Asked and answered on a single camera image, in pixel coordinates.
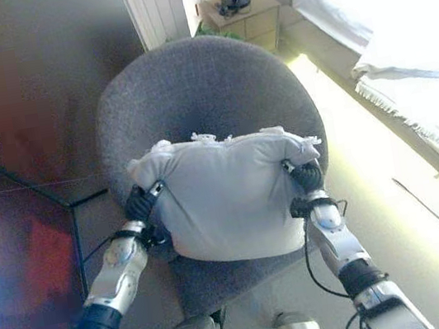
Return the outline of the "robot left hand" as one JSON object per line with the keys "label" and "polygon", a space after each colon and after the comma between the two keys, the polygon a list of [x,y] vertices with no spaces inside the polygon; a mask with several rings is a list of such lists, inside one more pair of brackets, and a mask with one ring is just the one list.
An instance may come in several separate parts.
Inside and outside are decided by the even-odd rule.
{"label": "robot left hand", "polygon": [[139,186],[133,186],[125,202],[126,219],[147,222],[163,188],[164,183],[162,181],[155,182],[147,190],[143,190]]}

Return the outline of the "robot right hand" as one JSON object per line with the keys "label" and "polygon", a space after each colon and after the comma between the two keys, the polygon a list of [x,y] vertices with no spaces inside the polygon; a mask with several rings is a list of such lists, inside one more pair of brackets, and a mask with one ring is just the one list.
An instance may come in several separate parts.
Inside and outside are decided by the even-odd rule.
{"label": "robot right hand", "polygon": [[324,188],[322,171],[316,161],[295,166],[289,160],[283,160],[281,166],[305,194]]}

